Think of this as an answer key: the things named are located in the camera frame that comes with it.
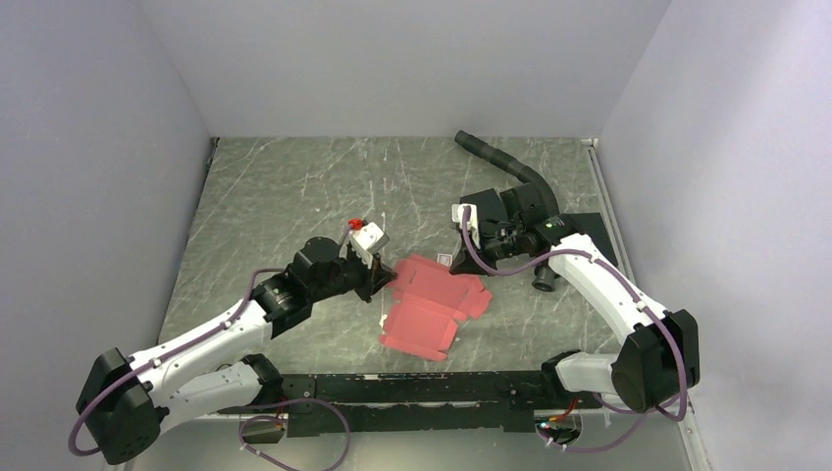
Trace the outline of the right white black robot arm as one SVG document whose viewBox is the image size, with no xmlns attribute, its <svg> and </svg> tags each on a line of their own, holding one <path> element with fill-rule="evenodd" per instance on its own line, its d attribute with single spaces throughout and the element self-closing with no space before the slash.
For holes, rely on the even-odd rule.
<svg viewBox="0 0 832 471">
<path fill-rule="evenodd" d="M 563 407 L 578 393 L 597 393 L 636 413 L 669 415 L 677 400 L 671 417 L 684 417 L 688 392 L 701 378 L 698 323 L 688 311 L 672 312 L 649 297 L 605 256 L 600 214 L 549 215 L 527 183 L 463 196 L 450 213 L 462 241 L 451 274 L 509 277 L 533 270 L 545 288 L 543 272 L 550 270 L 591 304 L 619 342 L 613 354 L 573 349 L 545 362 L 546 403 Z"/>
</svg>

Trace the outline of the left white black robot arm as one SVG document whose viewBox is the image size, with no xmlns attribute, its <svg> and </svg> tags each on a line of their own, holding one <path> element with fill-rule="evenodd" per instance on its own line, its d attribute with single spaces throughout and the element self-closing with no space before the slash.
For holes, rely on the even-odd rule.
<svg viewBox="0 0 832 471">
<path fill-rule="evenodd" d="M 382 261 L 388 242 L 368 228 L 342 242 L 312 237 L 286 267 L 255 270 L 241 300 L 215 318 L 133 354 L 100 354 L 78 396 L 70 453 L 121 464 L 204 414 L 274 409 L 284 378 L 257 348 L 307 320 L 317 302 L 349 292 L 371 301 L 396 277 Z"/>
</svg>

